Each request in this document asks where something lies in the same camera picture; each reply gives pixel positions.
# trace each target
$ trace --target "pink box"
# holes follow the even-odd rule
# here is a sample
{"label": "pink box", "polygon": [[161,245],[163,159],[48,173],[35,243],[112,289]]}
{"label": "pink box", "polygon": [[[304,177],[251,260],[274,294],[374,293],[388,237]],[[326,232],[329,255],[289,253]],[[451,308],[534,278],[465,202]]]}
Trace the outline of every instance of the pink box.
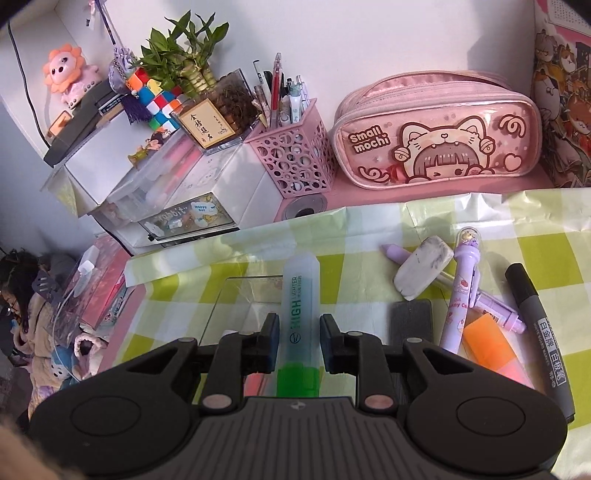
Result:
{"label": "pink box", "polygon": [[299,123],[249,137],[283,198],[329,192],[337,162],[313,99]]}
{"label": "pink box", "polygon": [[[130,259],[123,247],[108,234],[97,237],[95,246],[99,249],[99,256],[90,281],[79,297],[72,297],[67,302],[61,314],[92,328],[97,328],[106,308],[125,283],[123,270]],[[68,291],[74,288],[79,278],[80,273],[76,272],[70,280]]]}

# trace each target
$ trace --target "cartoon cat illustration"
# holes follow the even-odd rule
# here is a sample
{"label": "cartoon cat illustration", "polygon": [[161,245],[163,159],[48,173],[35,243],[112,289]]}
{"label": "cartoon cat illustration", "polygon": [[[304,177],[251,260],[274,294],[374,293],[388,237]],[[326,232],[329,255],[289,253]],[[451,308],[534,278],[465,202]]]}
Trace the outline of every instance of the cartoon cat illustration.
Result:
{"label": "cartoon cat illustration", "polygon": [[534,73],[534,100],[540,109],[544,124],[556,120],[560,113],[560,94],[558,87],[544,69]]}
{"label": "cartoon cat illustration", "polygon": [[569,45],[560,46],[558,49],[558,58],[560,59],[560,65],[566,73],[573,73],[577,69],[574,53],[570,51]]}
{"label": "cartoon cat illustration", "polygon": [[574,53],[569,45],[560,45],[558,48],[558,66],[548,66],[551,76],[558,82],[560,94],[565,92],[572,93],[573,81],[571,74],[577,69],[577,63],[574,59]]}
{"label": "cartoon cat illustration", "polygon": [[394,165],[388,170],[359,167],[359,174],[377,183],[413,183],[494,173],[488,166],[495,141],[486,136],[480,117],[470,116],[456,126],[435,128],[405,124],[401,128],[401,141],[392,151]]}
{"label": "cartoon cat illustration", "polygon": [[558,42],[551,35],[542,30],[535,36],[535,57],[542,62],[552,61]]}
{"label": "cartoon cat illustration", "polygon": [[591,154],[591,103],[584,97],[574,93],[567,102],[569,121],[565,124],[566,135],[575,145],[590,156]]}

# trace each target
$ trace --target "mechanical pen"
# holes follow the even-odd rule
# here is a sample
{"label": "mechanical pen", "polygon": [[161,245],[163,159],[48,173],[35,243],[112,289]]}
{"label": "mechanical pen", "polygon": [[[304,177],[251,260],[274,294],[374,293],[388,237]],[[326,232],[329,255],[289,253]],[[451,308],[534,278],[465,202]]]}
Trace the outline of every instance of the mechanical pen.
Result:
{"label": "mechanical pen", "polygon": [[[386,257],[398,265],[402,265],[411,255],[411,252],[396,244],[383,245],[382,248]],[[453,289],[453,277],[449,273],[441,272],[436,282],[448,290]],[[497,325],[505,330],[514,333],[525,332],[525,323],[519,319],[517,311],[483,290],[477,289],[474,304],[470,302],[469,307],[481,315],[490,314]]]}
{"label": "mechanical pen", "polygon": [[475,228],[465,227],[457,234],[456,249],[453,258],[456,260],[456,276],[453,279],[452,297],[447,309],[447,317],[441,334],[439,346],[451,353],[457,353],[462,341],[470,290],[476,266],[480,261],[480,234]]}
{"label": "mechanical pen", "polygon": [[278,126],[279,120],[279,100],[281,94],[281,53],[275,56],[275,63],[273,64],[273,86],[271,89],[271,124],[269,125],[271,130],[274,130]]}

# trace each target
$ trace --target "green highlighter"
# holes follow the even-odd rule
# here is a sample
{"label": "green highlighter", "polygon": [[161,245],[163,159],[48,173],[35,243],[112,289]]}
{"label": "green highlighter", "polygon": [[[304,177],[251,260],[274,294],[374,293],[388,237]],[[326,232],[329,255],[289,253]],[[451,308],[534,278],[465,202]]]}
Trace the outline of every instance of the green highlighter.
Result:
{"label": "green highlighter", "polygon": [[277,397],[318,397],[319,329],[320,263],[304,252],[283,269]]}

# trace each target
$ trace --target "cartoon cat print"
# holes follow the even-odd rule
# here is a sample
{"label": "cartoon cat print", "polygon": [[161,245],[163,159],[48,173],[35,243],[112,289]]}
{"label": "cartoon cat print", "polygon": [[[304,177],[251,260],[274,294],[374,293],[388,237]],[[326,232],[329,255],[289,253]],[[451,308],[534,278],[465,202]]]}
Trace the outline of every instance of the cartoon cat print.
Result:
{"label": "cartoon cat print", "polygon": [[401,139],[394,159],[404,164],[409,183],[494,173],[488,166],[495,141],[486,136],[485,124],[477,116],[468,117],[455,127],[431,129],[406,124]]}
{"label": "cartoon cat print", "polygon": [[534,73],[533,92],[544,124],[556,120],[560,113],[560,93],[544,69]]}
{"label": "cartoon cat print", "polygon": [[552,61],[558,42],[551,35],[542,30],[535,36],[535,57],[539,61]]}
{"label": "cartoon cat print", "polygon": [[576,93],[567,102],[566,135],[575,145],[591,156],[591,102]]}

